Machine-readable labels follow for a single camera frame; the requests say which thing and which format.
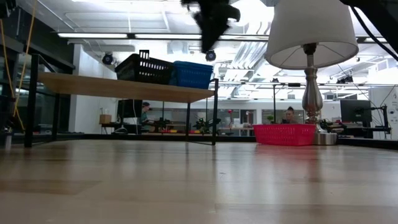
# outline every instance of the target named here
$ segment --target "shelf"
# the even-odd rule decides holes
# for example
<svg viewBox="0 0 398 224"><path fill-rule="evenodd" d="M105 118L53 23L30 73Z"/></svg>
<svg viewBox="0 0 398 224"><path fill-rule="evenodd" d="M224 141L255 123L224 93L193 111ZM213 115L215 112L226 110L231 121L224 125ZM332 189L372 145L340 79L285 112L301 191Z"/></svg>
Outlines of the shelf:
<svg viewBox="0 0 398 224"><path fill-rule="evenodd" d="M38 80L55 93L70 95L103 96L176 103L193 103L214 95L214 91L211 90L50 72L40 72Z"/></svg>

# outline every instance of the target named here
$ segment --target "wooden floor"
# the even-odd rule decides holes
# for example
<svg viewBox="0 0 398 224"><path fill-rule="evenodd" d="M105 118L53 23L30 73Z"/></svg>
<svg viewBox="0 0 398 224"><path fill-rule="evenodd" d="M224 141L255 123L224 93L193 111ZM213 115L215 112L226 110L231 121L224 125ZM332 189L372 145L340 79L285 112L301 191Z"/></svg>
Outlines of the wooden floor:
<svg viewBox="0 0 398 224"><path fill-rule="evenodd" d="M0 223L398 223L398 152L66 141L0 154Z"/></svg>

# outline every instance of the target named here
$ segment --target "red basket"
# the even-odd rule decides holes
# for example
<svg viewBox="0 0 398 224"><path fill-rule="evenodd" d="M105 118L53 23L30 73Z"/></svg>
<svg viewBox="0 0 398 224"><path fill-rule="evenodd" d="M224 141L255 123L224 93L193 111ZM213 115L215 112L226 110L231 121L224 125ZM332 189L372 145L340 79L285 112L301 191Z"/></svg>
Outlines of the red basket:
<svg viewBox="0 0 398 224"><path fill-rule="evenodd" d="M309 146L315 134L312 124L258 124L253 127L258 143L277 146Z"/></svg>

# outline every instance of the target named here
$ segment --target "lamp base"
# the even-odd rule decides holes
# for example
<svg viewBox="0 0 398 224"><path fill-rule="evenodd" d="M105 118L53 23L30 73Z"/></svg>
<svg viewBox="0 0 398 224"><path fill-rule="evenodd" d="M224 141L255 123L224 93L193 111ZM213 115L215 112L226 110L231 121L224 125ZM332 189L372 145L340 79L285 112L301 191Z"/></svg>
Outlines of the lamp base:
<svg viewBox="0 0 398 224"><path fill-rule="evenodd" d="M336 143L336 133L315 133L312 144L314 146L334 146Z"/></svg>

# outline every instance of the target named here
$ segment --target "white lampshade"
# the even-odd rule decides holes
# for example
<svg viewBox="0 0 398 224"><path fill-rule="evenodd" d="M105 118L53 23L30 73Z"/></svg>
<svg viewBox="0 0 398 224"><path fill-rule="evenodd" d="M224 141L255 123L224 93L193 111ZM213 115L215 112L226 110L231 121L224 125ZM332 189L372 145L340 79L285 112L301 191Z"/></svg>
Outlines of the white lampshade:
<svg viewBox="0 0 398 224"><path fill-rule="evenodd" d="M317 68L344 62L358 53L348 6L340 0L280 0L275 7L266 60L288 70L307 67L302 45L318 43Z"/></svg>

